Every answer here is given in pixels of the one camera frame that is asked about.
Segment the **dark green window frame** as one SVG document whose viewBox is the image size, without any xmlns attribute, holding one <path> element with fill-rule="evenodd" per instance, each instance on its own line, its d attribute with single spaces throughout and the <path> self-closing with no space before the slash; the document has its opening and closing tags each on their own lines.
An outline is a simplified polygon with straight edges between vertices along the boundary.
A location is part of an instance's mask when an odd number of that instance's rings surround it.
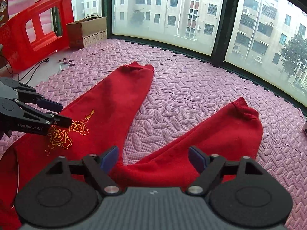
<svg viewBox="0 0 307 230">
<path fill-rule="evenodd" d="M 71 0 L 73 20 L 195 54 L 306 110 L 306 0 Z"/>
</svg>

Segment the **pink foam floor mat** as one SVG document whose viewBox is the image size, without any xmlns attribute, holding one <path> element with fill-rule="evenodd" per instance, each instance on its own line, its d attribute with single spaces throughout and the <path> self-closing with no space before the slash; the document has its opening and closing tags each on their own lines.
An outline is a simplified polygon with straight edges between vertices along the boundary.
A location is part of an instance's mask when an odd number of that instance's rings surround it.
<svg viewBox="0 0 307 230">
<path fill-rule="evenodd" d="M 244 98 L 263 127 L 254 158 L 290 193 L 288 229 L 306 229 L 306 134 L 302 112 L 282 98 L 235 74 L 170 51 L 108 39 L 79 50 L 74 66 L 37 86 L 64 109 L 122 65 L 152 65 L 153 80 L 120 150 L 133 165 L 168 145 L 221 108 Z"/>
</svg>

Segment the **red embroidered trousers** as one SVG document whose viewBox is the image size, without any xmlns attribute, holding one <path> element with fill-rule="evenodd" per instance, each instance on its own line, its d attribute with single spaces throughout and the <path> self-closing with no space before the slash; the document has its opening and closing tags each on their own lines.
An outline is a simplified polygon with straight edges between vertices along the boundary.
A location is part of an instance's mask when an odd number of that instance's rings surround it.
<svg viewBox="0 0 307 230">
<path fill-rule="evenodd" d="M 71 129 L 53 126 L 46 136 L 26 134 L 7 149 L 1 158 L 1 229 L 20 227 L 13 207 L 17 190 L 54 158 L 77 160 L 112 146 L 123 149 L 153 75 L 152 65 L 122 65 L 64 109 L 73 120 Z M 110 175 L 121 187 L 186 188 L 198 175 L 188 160 L 189 147 L 238 161 L 256 157 L 262 136 L 258 112 L 238 98 L 139 162 L 125 166 L 118 161 Z"/>
</svg>

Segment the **brown cardboard box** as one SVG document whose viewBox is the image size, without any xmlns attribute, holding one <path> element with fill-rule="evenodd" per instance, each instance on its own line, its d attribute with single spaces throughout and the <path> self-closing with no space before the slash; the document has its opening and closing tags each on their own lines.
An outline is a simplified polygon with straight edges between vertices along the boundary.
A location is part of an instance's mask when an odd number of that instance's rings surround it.
<svg viewBox="0 0 307 230">
<path fill-rule="evenodd" d="M 69 47 L 82 49 L 107 39 L 107 18 L 93 14 L 66 24 Z"/>
</svg>

